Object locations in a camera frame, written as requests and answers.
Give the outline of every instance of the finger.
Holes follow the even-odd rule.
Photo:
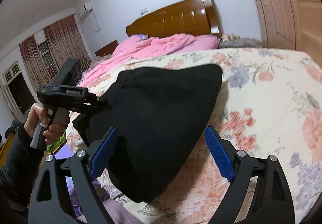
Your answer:
[[[38,103],[34,103],[31,106],[31,109],[27,118],[27,121],[30,127],[35,128],[38,122],[38,119],[40,119],[43,123],[48,124],[48,116],[47,116],[46,109],[40,106]]]
[[[48,145],[54,144],[62,136],[62,133],[45,131],[43,135],[46,138],[46,143]]]
[[[64,124],[52,124],[49,126],[48,130],[50,132],[55,132],[55,133],[61,133],[64,132],[67,129],[67,125]]]
[[[48,124],[48,113],[47,110],[42,106],[37,106],[36,111],[38,112],[38,117],[42,123]]]
[[[65,116],[65,117],[62,118],[61,124],[68,125],[69,122],[70,122],[70,117]]]

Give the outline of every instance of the black jacket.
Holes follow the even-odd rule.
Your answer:
[[[0,169],[0,218],[3,224],[27,223],[27,206],[43,151],[30,148],[31,138],[20,127]]]

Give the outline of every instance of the red curtain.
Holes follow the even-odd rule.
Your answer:
[[[52,82],[52,78],[40,56],[33,35],[22,42],[19,47],[28,77],[33,89],[37,92],[41,85],[49,85]]]
[[[82,71],[84,71],[85,64],[90,58],[79,34],[74,15],[49,25],[44,28],[44,32],[58,69],[69,57],[73,57],[81,60]]]

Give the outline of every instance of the bedside table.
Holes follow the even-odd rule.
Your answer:
[[[108,54],[112,54],[118,45],[119,45],[118,41],[114,40],[110,44],[108,44],[105,47],[102,47],[100,50],[96,51],[95,55],[98,57],[104,57]]]

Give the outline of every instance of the hand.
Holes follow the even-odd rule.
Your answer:
[[[40,119],[42,123],[48,124],[47,110],[39,104],[34,103],[24,125],[26,132],[31,138],[35,132],[38,119]],[[43,133],[47,145],[54,144],[62,136],[62,133],[67,129],[69,121],[69,116],[66,116],[59,124],[52,124],[49,126],[48,130]]]

